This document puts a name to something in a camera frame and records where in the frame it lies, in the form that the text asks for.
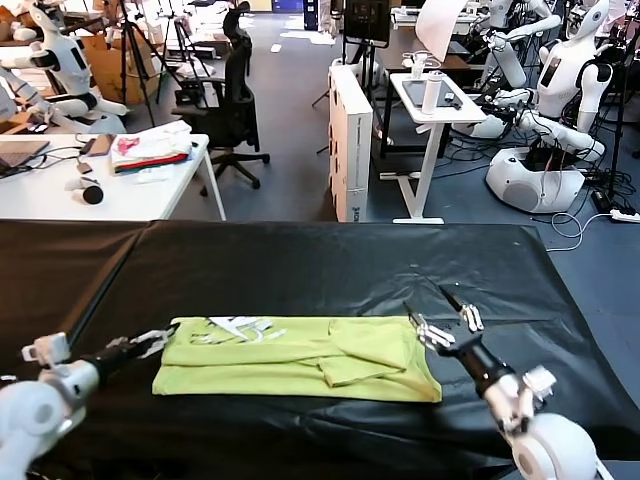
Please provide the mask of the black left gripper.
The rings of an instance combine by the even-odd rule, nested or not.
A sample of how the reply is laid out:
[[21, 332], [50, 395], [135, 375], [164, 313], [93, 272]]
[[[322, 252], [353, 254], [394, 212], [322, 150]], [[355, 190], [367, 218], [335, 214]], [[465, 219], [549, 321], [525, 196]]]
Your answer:
[[169, 323], [130, 337], [111, 340], [101, 351], [80, 357], [82, 385], [87, 388], [101, 387], [111, 376], [134, 359], [145, 359], [161, 352], [179, 327]]

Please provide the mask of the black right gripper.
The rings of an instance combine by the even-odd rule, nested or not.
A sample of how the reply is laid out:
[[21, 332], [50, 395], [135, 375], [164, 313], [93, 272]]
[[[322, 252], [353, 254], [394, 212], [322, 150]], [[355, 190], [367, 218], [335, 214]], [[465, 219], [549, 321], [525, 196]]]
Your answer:
[[[457, 312], [460, 321], [471, 332], [484, 330], [484, 323], [475, 305], [464, 303], [443, 286], [439, 286], [439, 290]], [[434, 324], [428, 321], [422, 313], [414, 310], [407, 302], [403, 303], [403, 307], [418, 341], [439, 356], [455, 358], [474, 381], [479, 397], [483, 398], [485, 392], [503, 377], [515, 376], [513, 368], [496, 357], [484, 345], [481, 333], [455, 337], [450, 324]]]

